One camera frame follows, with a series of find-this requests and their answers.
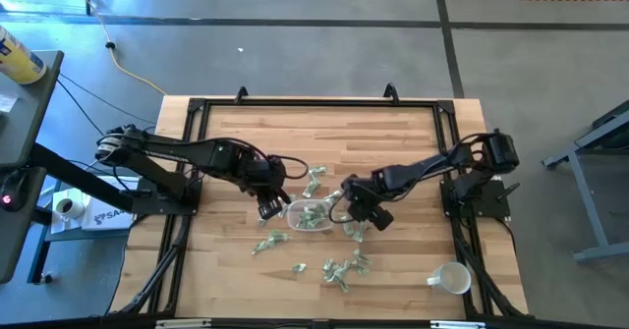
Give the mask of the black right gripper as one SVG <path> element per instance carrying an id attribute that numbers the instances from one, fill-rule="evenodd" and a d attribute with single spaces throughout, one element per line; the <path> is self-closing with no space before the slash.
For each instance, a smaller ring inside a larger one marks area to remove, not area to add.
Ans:
<path id="1" fill-rule="evenodd" d="M 380 204 L 384 201 L 373 178 L 360 178 L 352 174 L 342 182 L 344 197 L 341 201 L 341 219 L 355 220 L 354 216 L 368 216 L 379 230 L 385 230 L 394 220 L 393 215 Z"/>

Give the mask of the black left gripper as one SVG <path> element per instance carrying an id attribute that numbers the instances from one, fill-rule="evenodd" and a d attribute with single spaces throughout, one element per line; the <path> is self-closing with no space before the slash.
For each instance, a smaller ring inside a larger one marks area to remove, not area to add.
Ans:
<path id="1" fill-rule="evenodd" d="M 286 168 L 278 155 L 266 159 L 252 159 L 245 167 L 241 188 L 257 199 L 258 214 L 262 220 L 268 220 L 283 210 L 282 200 L 292 202 L 283 190 Z"/>

